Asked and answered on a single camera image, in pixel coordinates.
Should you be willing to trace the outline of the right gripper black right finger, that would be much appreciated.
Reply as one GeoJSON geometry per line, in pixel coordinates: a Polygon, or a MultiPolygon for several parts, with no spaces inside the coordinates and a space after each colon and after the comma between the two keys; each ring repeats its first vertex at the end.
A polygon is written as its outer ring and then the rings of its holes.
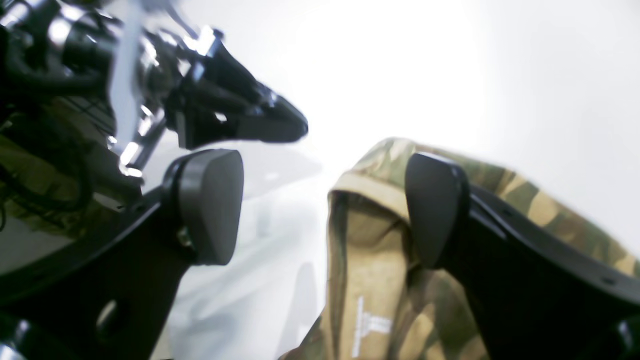
{"type": "Polygon", "coordinates": [[[637,360],[639,280],[472,185],[459,164],[414,153],[407,212],[421,264],[462,285],[493,360],[637,360]]]}

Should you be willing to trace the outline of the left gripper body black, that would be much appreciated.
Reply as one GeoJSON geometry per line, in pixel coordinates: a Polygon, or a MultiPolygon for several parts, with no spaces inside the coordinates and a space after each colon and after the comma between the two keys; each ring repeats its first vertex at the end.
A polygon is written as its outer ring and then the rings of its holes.
{"type": "Polygon", "coordinates": [[[60,64],[99,67],[86,76],[106,77],[115,121],[110,150],[119,170],[140,176],[162,137],[164,102],[183,78],[181,64],[201,60],[222,43],[210,26],[198,30],[181,17],[174,0],[128,0],[124,19],[105,15],[96,2],[55,0],[46,38],[60,64]]]}

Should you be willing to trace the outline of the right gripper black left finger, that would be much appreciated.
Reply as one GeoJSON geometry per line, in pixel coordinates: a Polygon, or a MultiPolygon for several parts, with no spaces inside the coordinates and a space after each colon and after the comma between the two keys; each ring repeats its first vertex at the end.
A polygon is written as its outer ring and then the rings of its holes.
{"type": "Polygon", "coordinates": [[[111,223],[1,276],[3,360],[148,360],[183,275],[233,257],[242,155],[174,160],[111,223]]]}

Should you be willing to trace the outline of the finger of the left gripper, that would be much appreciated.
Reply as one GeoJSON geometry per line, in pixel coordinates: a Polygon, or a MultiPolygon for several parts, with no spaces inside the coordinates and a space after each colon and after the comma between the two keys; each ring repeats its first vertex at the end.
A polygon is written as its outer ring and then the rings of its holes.
{"type": "Polygon", "coordinates": [[[183,54],[189,69],[167,98],[167,128],[181,148],[222,141],[290,144],[308,135],[306,116],[257,80],[223,43],[205,54],[183,54]]]}

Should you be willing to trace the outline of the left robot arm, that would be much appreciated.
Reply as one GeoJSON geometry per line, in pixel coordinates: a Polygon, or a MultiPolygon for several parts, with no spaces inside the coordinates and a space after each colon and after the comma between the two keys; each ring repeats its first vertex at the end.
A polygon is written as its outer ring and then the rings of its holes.
{"type": "Polygon", "coordinates": [[[297,142],[309,122],[257,80],[210,26],[145,29],[100,0],[1,3],[1,226],[78,240],[140,195],[163,132],[183,150],[297,142]]]}

